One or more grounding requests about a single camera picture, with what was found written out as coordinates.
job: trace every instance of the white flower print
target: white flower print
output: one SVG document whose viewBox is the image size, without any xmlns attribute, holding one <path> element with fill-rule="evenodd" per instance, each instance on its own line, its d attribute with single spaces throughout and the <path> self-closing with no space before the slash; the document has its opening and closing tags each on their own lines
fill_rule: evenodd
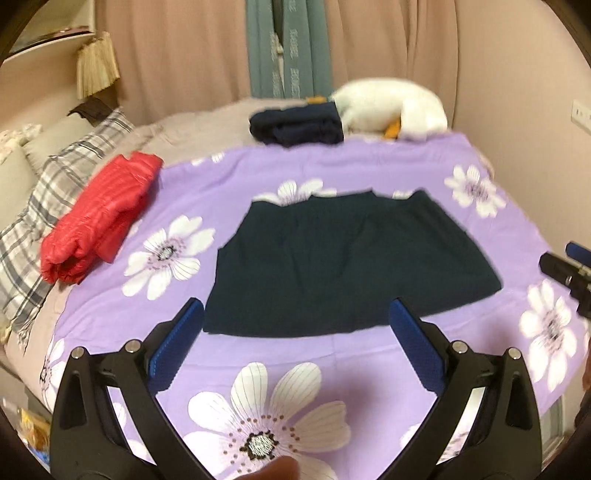
<svg viewBox="0 0 591 480">
<path fill-rule="evenodd" d="M 554 290 L 549 280 L 538 288 L 530 287 L 527 298 L 531 309 L 521 315 L 519 329 L 527 338 L 533 338 L 527 365 L 531 379 L 539 382 L 548 371 L 548 389 L 552 392 L 564 381 L 567 356 L 577 351 L 577 338 L 567 327 L 571 311 L 564 299 L 554 301 Z"/>
<path fill-rule="evenodd" d="M 299 188 L 295 180 L 286 180 L 277 189 L 277 193 L 261 193 L 253 198 L 255 202 L 263 200 L 275 203 L 276 205 L 291 205 L 292 203 L 303 202 L 312 195 L 319 197 L 334 197 L 336 189 L 323 189 L 324 182 L 320 179 L 310 179 L 304 182 Z"/>
<path fill-rule="evenodd" d="M 139 230 L 139 226 L 142 224 L 142 219 L 140 218 L 139 220 L 136 220 L 130 227 L 129 227 L 129 232 L 127 234 L 127 238 L 130 238 L 132 236 L 134 236 L 136 233 L 138 233 Z"/>
<path fill-rule="evenodd" d="M 132 277 L 123 285 L 123 294 L 136 295 L 148 283 L 148 300 L 159 298 L 173 277 L 188 280 L 195 275 L 201 263 L 195 255 L 207 250 L 213 243 L 214 228 L 198 230 L 201 217 L 189 219 L 185 215 L 175 219 L 166 231 L 161 228 L 145 242 L 147 251 L 129 256 L 126 277 Z"/>
<path fill-rule="evenodd" d="M 444 180 L 453 189 L 453 198 L 462 208 L 476 201 L 476 212 L 482 218 L 496 217 L 498 209 L 505 208 L 506 202 L 496 194 L 496 186 L 489 179 L 482 179 L 474 165 L 466 173 L 460 165 L 453 169 L 453 177 Z"/>
<path fill-rule="evenodd" d="M 198 165 L 201 165 L 204 161 L 206 161 L 207 158 L 211 158 L 212 162 L 214 162 L 214 163 L 220 163 L 223 160 L 224 156 L 225 156 L 224 152 L 220 152 L 220 153 L 216 153 L 216 154 L 211 155 L 211 157 L 196 158 L 191 163 L 193 166 L 197 167 Z"/>
<path fill-rule="evenodd" d="M 39 375 L 41 398 L 50 412 L 53 412 L 53 408 L 56 405 L 57 391 L 60 388 L 61 378 L 66 369 L 65 361 L 58 362 L 64 353 L 65 345 L 64 339 L 58 340 L 55 344 L 54 339 L 51 339 L 49 348 L 47 349 L 45 363 Z"/>
<path fill-rule="evenodd" d="M 405 200 L 409 198 L 414 192 L 412 190 L 396 190 L 392 194 L 394 200 Z"/>
<path fill-rule="evenodd" d="M 345 404 L 325 403 L 291 421 L 316 398 L 321 383 L 318 365 L 297 365 L 279 380 L 267 403 L 267 369 L 248 364 L 234 380 L 232 406 L 207 391 L 189 401 L 193 421 L 217 433 L 193 432 L 184 441 L 212 475 L 230 470 L 226 480 L 257 471 L 278 456 L 297 459 L 302 480 L 337 480 L 326 462 L 304 453 L 332 452 L 349 443 Z"/>
<path fill-rule="evenodd" d="M 113 409 L 115 410 L 115 415 L 117 415 L 117 421 L 119 422 L 119 425 L 121 425 L 121 430 L 124 430 L 125 425 L 127 425 L 127 411 L 125 407 L 119 402 L 113 402 Z M 152 456 L 142 442 L 127 439 L 127 444 L 136 457 L 154 463 Z"/>
<path fill-rule="evenodd" d="M 457 424 L 456 430 L 453 432 L 452 438 L 447 444 L 447 447 L 441 454 L 441 458 L 437 462 L 438 464 L 447 462 L 448 460 L 457 457 L 462 451 L 462 448 L 466 443 L 466 439 L 468 438 L 468 434 L 470 433 L 470 430 L 472 429 L 472 426 L 476 420 L 476 416 L 478 415 L 478 410 L 480 409 L 484 392 L 484 388 L 475 388 L 472 390 L 470 399 L 468 400 L 466 408 L 464 409 L 464 413 L 462 414 L 460 421 Z M 413 425 L 407 430 L 402 438 L 400 438 L 401 448 L 404 448 L 406 445 L 408 445 L 408 442 L 410 442 L 410 440 L 414 437 L 414 434 L 417 432 L 420 426 L 420 423 Z"/>
</svg>

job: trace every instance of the wall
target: wall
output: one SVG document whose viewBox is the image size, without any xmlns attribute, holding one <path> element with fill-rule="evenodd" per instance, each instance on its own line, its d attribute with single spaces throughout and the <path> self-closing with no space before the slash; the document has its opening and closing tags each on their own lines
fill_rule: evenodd
<svg viewBox="0 0 591 480">
<path fill-rule="evenodd" d="M 591 135 L 570 120 L 591 107 L 591 69 L 540 0 L 456 0 L 460 32 L 454 127 L 491 160 L 496 180 L 556 251 L 591 247 Z M 570 423 L 582 396 L 567 392 Z"/>
<path fill-rule="evenodd" d="M 74 52 L 39 55 L 36 61 L 6 61 L 0 67 L 0 98 L 0 131 L 26 123 L 45 127 L 55 123 L 80 103 L 76 96 Z"/>
</svg>

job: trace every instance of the pink curtain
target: pink curtain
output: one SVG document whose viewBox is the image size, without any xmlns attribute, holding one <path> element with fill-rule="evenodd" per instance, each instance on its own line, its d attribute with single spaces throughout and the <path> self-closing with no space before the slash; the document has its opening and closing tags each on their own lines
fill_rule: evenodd
<svg viewBox="0 0 591 480">
<path fill-rule="evenodd" d="M 250 96 L 243 0 L 98 0 L 121 71 L 119 103 L 136 125 Z"/>
<path fill-rule="evenodd" d="M 401 77 L 439 95 L 453 120 L 458 45 L 455 0 L 324 0 L 333 83 Z"/>
</svg>

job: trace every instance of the folded navy clothing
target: folded navy clothing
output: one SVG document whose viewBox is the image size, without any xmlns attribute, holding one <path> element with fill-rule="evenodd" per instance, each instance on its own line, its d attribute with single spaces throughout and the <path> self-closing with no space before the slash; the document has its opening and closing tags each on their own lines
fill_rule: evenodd
<svg viewBox="0 0 591 480">
<path fill-rule="evenodd" d="M 345 139 L 334 102 L 255 113 L 251 117 L 251 134 L 265 145 L 284 147 L 304 143 L 333 145 Z"/>
</svg>

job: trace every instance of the plaid pillow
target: plaid pillow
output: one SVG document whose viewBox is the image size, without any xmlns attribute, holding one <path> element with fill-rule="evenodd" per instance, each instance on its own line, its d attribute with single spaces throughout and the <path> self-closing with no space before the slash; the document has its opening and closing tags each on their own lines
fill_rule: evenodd
<svg viewBox="0 0 591 480">
<path fill-rule="evenodd" d="M 121 109 L 47 159 L 27 207 L 0 233 L 0 306 L 22 350 L 52 285 L 41 278 L 41 240 L 69 212 L 95 167 L 133 129 Z"/>
<path fill-rule="evenodd" d="M 41 238 L 19 216 L 0 238 L 0 298 L 18 343 L 27 346 L 33 321 L 52 285 L 41 278 Z"/>
<path fill-rule="evenodd" d="M 70 211 L 95 167 L 132 130 L 117 108 L 94 131 L 49 157 L 29 198 L 25 221 L 41 236 L 49 234 Z"/>
</svg>

